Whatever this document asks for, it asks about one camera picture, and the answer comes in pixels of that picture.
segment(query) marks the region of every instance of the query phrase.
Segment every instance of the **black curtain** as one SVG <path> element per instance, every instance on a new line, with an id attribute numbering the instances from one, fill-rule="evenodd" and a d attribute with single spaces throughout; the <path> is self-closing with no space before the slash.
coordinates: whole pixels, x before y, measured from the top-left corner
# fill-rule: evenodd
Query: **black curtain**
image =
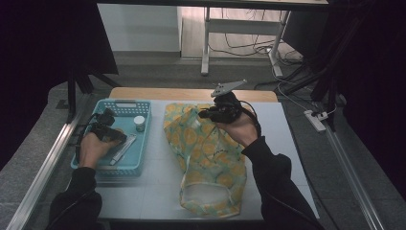
<path id="1" fill-rule="evenodd" d="M 118 71 L 94 1 L 2 1 L 0 39 L 2 169 L 72 66 Z"/>
<path id="2" fill-rule="evenodd" d="M 406 199 L 406 6 L 377 0 L 343 56 L 344 114 Z"/>

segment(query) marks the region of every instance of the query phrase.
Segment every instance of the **yellow floral fabric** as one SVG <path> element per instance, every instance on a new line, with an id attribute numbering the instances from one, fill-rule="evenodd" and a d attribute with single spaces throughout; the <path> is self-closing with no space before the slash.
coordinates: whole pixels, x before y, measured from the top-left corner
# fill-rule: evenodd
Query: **yellow floral fabric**
<path id="1" fill-rule="evenodd" d="M 229 217 L 239 214 L 246 182 L 242 146 L 210 119 L 197 115 L 208 103 L 171 103 L 165 111 L 164 131 L 169 145 L 184 172 L 180 204 L 198 214 Z M 184 191 L 192 185 L 220 186 L 228 197 L 214 203 L 185 200 Z"/>

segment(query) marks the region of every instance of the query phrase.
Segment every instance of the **white wall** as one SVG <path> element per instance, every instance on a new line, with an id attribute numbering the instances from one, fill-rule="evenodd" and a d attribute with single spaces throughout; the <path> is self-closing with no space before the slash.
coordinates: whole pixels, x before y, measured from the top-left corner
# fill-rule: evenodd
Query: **white wall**
<path id="1" fill-rule="evenodd" d="M 179 52 L 179 7 L 98 4 L 113 51 Z"/>

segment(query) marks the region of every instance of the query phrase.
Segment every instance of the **wooden table edge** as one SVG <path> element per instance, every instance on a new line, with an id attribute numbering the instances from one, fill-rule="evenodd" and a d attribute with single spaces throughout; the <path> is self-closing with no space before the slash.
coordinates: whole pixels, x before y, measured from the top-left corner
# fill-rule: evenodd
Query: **wooden table edge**
<path id="1" fill-rule="evenodd" d="M 176 101 L 212 101 L 213 89 L 185 88 L 143 88 L 116 87 L 110 92 L 110 99 L 139 100 L 176 100 Z M 278 98 L 273 91 L 233 90 L 240 101 L 248 103 L 277 103 Z"/>

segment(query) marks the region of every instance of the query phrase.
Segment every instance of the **blue plastic basket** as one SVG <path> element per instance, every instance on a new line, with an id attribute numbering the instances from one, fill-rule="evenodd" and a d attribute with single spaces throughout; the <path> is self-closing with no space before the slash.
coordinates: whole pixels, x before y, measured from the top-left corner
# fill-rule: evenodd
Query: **blue plastic basket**
<path id="1" fill-rule="evenodd" d="M 151 104 L 150 101 L 134 101 L 134 100 L 110 100 L 104 99 L 98 101 L 93 113 L 102 114 L 106 108 L 113 110 L 116 113 L 115 122 L 112 128 L 121 129 L 125 135 L 134 133 L 137 139 L 132 143 L 124 156 L 114 166 L 110 166 L 110 161 L 117 152 L 116 147 L 111 149 L 105 157 L 103 157 L 96 168 L 97 177 L 128 177 L 141 175 L 144 152 L 147 146 L 147 137 L 151 121 Z M 143 116 L 146 118 L 146 128 L 143 132 L 138 132 L 135 128 L 134 118 Z M 71 167 L 76 169 L 78 162 L 74 155 Z"/>

